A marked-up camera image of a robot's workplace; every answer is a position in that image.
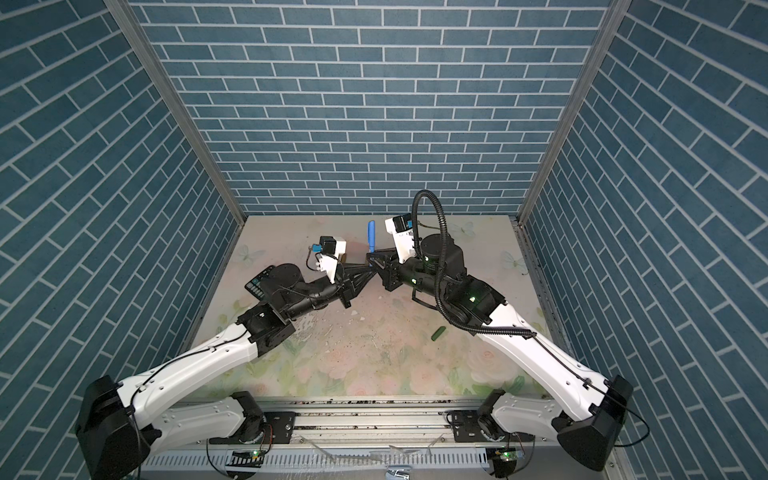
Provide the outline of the green pen cap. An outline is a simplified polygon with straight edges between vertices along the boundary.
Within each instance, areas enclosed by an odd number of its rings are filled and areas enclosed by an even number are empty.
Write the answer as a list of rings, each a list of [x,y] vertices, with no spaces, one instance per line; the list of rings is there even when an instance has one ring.
[[[432,342],[437,341],[444,334],[445,331],[446,331],[446,327],[445,326],[440,326],[439,328],[437,328],[433,332],[433,334],[430,336],[431,341]]]

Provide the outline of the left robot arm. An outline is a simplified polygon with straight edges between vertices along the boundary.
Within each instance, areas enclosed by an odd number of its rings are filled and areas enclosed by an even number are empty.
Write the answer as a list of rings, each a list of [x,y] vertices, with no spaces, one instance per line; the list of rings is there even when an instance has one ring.
[[[334,301],[349,306],[374,275],[370,266],[342,265],[333,278],[307,282],[295,264],[271,265],[246,285],[257,304],[208,341],[121,381],[105,375],[90,383],[75,425],[90,476],[122,479],[154,454],[202,440],[264,442],[271,429],[245,391],[195,407],[177,404],[275,349],[303,315]]]

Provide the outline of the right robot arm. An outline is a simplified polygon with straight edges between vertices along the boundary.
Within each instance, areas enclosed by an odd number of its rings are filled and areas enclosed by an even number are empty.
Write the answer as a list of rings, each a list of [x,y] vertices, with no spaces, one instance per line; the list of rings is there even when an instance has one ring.
[[[433,309],[452,327],[513,360],[555,403],[548,407],[495,390],[477,413],[484,433],[492,439],[517,432],[552,437],[582,466],[603,470],[611,453],[625,446],[619,436],[635,413],[630,407],[633,385],[577,361],[525,321],[503,294],[470,275],[432,191],[418,191],[410,213],[389,219],[387,230],[394,248],[367,256],[385,287],[407,285],[414,293],[432,296]]]

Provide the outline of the black calculator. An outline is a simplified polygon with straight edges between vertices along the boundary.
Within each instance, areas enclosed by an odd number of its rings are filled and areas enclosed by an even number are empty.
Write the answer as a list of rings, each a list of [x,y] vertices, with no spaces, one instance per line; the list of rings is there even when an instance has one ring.
[[[269,265],[244,286],[245,290],[260,302],[269,302],[275,290],[274,279],[271,277],[274,265]]]

